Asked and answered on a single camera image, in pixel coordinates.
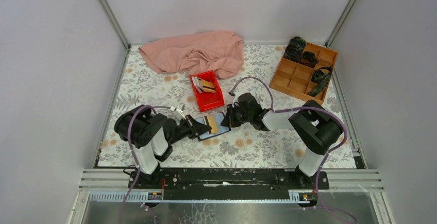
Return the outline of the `gold magnetic stripe card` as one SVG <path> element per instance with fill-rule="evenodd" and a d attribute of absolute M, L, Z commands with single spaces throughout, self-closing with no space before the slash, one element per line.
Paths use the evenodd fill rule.
<path fill-rule="evenodd" d="M 204 116 L 205 125 L 210 127 L 209 134 L 217 134 L 220 129 L 216 122 L 215 115 Z"/>

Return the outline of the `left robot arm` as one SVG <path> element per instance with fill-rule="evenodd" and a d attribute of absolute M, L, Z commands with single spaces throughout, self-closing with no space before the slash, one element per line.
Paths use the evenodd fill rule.
<path fill-rule="evenodd" d="M 147 188 L 159 184 L 160 175 L 156 170 L 172 153 L 172 145 L 186 137 L 199 138 L 212 128 L 187 115 L 180 121 L 161 113 L 154 108 L 140 105 L 122 114 L 115 122 L 114 131 L 128 143 L 140 182 Z"/>

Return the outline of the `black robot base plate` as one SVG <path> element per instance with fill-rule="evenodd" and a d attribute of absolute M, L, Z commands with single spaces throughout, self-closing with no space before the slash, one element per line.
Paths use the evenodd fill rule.
<path fill-rule="evenodd" d="M 156 189 L 164 200 L 286 200 L 290 192 L 330 188 L 327 174 L 306 176 L 294 169 L 160 168 L 129 174 L 129 186 Z"/>

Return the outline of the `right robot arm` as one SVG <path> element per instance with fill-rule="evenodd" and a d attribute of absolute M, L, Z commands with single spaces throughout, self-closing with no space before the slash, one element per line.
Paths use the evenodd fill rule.
<path fill-rule="evenodd" d="M 254 96 L 244 93 L 227 106 L 221 126 L 235 128 L 244 123 L 250 123 L 259 131 L 287 129 L 297 132 L 307 147 L 295 176 L 296 184 L 303 189 L 316 182 L 315 174 L 333 150 L 332 145 L 342 134 L 347 135 L 344 123 L 314 100 L 301 107 L 275 111 L 262 108 Z"/>

